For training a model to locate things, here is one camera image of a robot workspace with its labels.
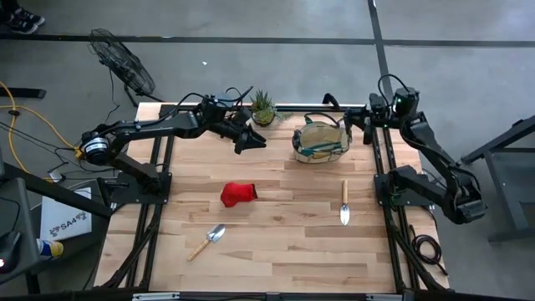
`fan stand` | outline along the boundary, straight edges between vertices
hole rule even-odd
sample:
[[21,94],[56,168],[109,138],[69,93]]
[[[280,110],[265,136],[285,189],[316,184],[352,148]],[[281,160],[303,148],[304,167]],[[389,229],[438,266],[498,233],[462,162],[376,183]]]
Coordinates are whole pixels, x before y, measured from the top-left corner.
[[[125,92],[128,95],[128,98],[130,99],[130,102],[132,103],[132,105],[135,108],[137,108],[139,106],[139,104],[135,102],[134,97],[132,96],[132,93],[130,92],[130,87],[127,84],[125,84]],[[148,97],[150,99],[153,99],[153,100],[156,100],[156,101],[159,101],[159,102],[163,102],[163,100],[158,99],[158,98],[156,98],[156,97],[154,97],[152,95],[139,93],[139,92],[136,92],[136,91],[134,91],[134,92],[135,92],[136,96],[145,96],[145,97]]]

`desk fan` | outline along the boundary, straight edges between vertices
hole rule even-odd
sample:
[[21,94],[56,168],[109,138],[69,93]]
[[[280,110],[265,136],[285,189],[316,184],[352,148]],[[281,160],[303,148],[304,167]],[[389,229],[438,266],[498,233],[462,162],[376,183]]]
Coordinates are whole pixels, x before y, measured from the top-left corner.
[[126,46],[108,30],[97,28],[91,30],[89,36],[91,48],[99,56],[99,61],[125,83],[125,92],[134,107],[138,104],[134,101],[130,89],[136,95],[145,96],[156,101],[164,102],[152,96],[155,89],[154,80],[149,72],[143,67],[141,61]]

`metal blade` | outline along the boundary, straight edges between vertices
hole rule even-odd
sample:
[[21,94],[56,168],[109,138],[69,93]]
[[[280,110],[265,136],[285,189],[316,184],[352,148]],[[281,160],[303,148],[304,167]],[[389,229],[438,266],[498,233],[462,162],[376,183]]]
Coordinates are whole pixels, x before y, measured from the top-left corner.
[[343,204],[340,208],[340,221],[344,226],[347,226],[349,222],[349,207],[345,204]]
[[225,234],[225,225],[219,224],[217,226],[214,226],[208,233],[206,234],[206,237],[211,242],[217,242],[219,238],[221,238]]

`shoe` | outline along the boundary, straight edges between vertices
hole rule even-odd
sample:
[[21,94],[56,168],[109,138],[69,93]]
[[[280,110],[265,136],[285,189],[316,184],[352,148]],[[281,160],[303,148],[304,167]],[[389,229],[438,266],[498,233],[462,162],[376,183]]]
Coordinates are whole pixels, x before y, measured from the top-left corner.
[[32,34],[39,29],[39,26],[24,22],[23,20],[13,16],[11,17],[11,20],[5,22],[5,25],[9,27],[12,32],[21,34]]
[[24,22],[35,24],[37,26],[41,26],[46,22],[46,20],[43,17],[35,15],[35,14],[27,11],[24,8],[17,9],[15,11],[15,13],[13,13],[13,15],[15,15],[15,17],[23,20]]

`wooden handle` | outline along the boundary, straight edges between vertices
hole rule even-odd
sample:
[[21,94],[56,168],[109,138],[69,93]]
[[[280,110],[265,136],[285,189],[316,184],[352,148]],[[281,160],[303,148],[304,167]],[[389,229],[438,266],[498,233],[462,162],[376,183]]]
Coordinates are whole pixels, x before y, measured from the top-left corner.
[[342,202],[347,205],[348,203],[348,181],[342,181]]
[[195,249],[195,251],[193,251],[193,253],[190,254],[190,256],[187,257],[187,261],[191,261],[193,260],[195,257],[197,257],[197,255],[199,255],[199,253],[204,250],[204,248],[208,245],[208,243],[210,243],[210,241],[208,239],[205,239],[204,242],[201,243],[201,245],[199,247],[197,247]]

